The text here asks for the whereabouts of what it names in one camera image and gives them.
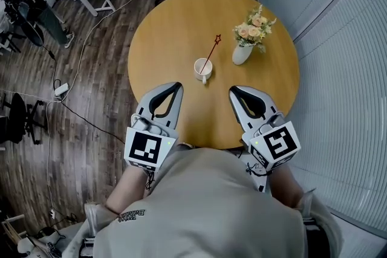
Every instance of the beige shirt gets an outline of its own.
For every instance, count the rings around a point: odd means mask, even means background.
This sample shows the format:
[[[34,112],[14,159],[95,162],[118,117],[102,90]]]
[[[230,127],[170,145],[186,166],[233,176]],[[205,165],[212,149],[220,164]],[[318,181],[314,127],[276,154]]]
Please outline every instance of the beige shirt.
[[[311,212],[338,256],[339,228],[314,196]],[[306,256],[301,212],[260,193],[242,161],[213,149],[168,156],[150,195],[94,242],[94,258]]]

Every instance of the flower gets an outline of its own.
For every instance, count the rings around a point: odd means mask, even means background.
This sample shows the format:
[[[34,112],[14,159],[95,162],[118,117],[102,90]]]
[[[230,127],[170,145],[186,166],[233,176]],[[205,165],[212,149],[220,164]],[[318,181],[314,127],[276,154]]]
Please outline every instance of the flower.
[[[247,38],[249,36],[249,26],[246,23],[243,23],[238,26],[238,34],[242,38]]]
[[[262,23],[262,24],[266,24],[267,23],[267,18],[265,18],[264,16],[261,16],[259,18],[259,21]]]
[[[255,26],[249,26],[249,36],[251,37],[258,37],[261,34],[261,31],[259,28]]]
[[[262,25],[259,14],[255,14],[251,17],[254,26],[259,27]]]

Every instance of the white cup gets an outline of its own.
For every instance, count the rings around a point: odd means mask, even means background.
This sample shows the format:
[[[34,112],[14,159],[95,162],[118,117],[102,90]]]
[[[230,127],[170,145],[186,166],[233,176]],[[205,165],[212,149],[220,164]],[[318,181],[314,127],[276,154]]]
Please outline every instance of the white cup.
[[[207,60],[206,58],[199,58],[193,65],[193,68],[195,70],[195,77],[198,80],[201,80],[203,84],[207,83],[207,80],[210,78],[212,73],[212,62],[209,60],[206,63],[206,60]]]

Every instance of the round wooden table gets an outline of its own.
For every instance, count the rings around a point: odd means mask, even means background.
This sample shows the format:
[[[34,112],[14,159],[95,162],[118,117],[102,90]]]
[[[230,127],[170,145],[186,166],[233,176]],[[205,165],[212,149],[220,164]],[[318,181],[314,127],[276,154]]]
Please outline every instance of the round wooden table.
[[[266,53],[255,47],[242,65],[232,62],[236,46],[232,30],[258,5],[256,0],[165,0],[135,32],[128,56],[133,93],[139,102],[160,84],[183,84],[177,126],[180,142],[216,149],[241,145],[243,131],[229,101],[233,85],[264,91],[280,111],[289,112],[298,91],[299,67],[293,41],[279,20],[273,33],[262,41]],[[262,15],[275,18],[266,8]],[[217,34],[221,34],[221,42],[211,56],[214,69],[204,86],[194,77],[194,63],[208,56]]]

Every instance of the flower vase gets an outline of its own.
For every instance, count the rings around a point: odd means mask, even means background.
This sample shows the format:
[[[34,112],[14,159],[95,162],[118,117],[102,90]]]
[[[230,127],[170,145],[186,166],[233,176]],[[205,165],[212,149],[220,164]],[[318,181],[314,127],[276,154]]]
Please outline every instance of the flower vase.
[[[253,50],[253,45],[249,47],[241,47],[239,44],[235,47],[232,54],[232,62],[235,65],[242,65],[250,56]]]

